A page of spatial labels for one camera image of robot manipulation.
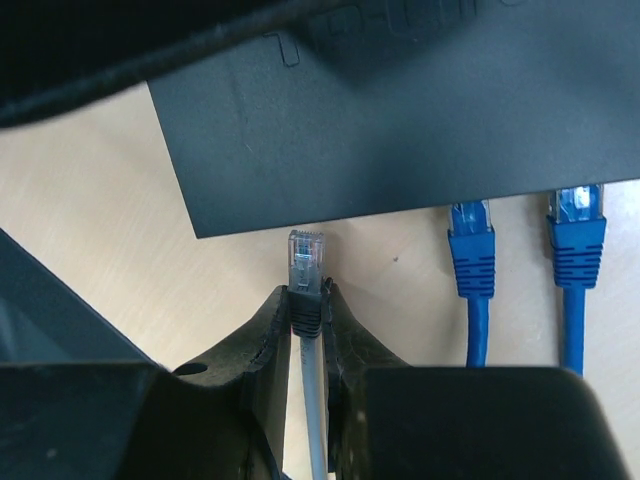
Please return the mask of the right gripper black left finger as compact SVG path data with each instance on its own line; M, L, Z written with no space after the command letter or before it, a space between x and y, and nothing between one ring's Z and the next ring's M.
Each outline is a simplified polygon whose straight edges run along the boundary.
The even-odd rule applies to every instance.
M287 290L218 344L158 372L119 479L280 479L291 356Z

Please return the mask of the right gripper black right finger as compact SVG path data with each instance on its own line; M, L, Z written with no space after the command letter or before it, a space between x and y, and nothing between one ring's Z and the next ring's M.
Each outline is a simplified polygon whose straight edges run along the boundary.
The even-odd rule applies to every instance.
M418 367L322 304L329 469L340 479L626 479L587 383L554 367Z

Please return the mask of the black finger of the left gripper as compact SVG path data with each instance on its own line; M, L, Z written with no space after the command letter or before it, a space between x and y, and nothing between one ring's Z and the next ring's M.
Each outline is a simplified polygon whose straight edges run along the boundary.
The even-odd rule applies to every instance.
M307 1L4 1L1 125L69 112L309 10Z

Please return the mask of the black network switch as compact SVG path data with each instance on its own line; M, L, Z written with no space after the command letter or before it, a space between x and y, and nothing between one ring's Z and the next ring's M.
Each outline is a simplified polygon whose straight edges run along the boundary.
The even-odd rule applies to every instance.
M639 175L635 1L351 1L149 90L200 238Z

